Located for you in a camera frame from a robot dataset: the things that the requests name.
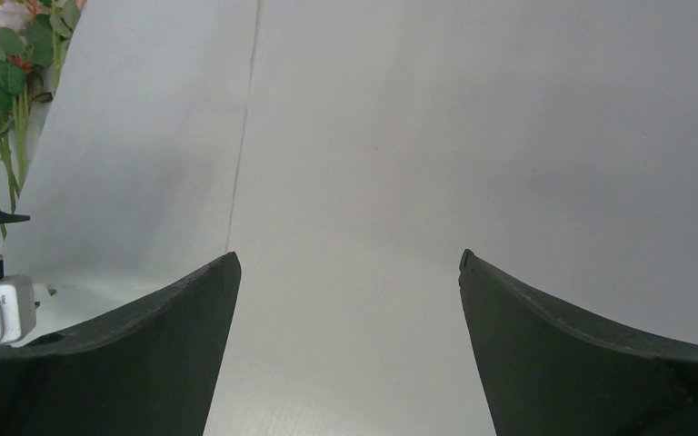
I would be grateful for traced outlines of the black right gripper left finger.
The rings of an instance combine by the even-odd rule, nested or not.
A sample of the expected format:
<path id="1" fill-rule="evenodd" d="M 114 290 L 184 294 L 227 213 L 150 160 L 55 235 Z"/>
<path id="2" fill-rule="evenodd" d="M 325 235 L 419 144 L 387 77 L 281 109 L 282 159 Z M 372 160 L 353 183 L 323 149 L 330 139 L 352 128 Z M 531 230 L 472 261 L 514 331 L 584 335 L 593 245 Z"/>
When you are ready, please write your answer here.
<path id="1" fill-rule="evenodd" d="M 0 435 L 200 435 L 242 269 L 235 253 L 86 322 L 0 346 Z"/>

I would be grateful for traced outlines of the pink fake flower bouquet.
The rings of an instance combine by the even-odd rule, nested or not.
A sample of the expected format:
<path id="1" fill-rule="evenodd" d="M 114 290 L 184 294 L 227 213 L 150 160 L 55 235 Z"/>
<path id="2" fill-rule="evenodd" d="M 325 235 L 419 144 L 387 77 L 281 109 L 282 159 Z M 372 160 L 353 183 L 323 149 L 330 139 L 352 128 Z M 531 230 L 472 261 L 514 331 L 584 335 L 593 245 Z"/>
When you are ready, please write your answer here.
<path id="1" fill-rule="evenodd" d="M 55 98 L 85 6 L 84 1 L 0 1 L 0 163 L 12 212 L 32 160 L 33 111 Z"/>

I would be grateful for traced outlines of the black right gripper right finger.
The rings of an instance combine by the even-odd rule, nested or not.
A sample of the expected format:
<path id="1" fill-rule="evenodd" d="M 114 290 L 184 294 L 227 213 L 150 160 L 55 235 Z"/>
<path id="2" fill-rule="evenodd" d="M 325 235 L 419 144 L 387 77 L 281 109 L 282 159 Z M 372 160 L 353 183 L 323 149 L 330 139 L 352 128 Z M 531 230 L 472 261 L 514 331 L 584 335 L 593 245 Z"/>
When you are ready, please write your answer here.
<path id="1" fill-rule="evenodd" d="M 499 435 L 698 435 L 698 344 L 611 321 L 465 251 L 464 317 Z"/>

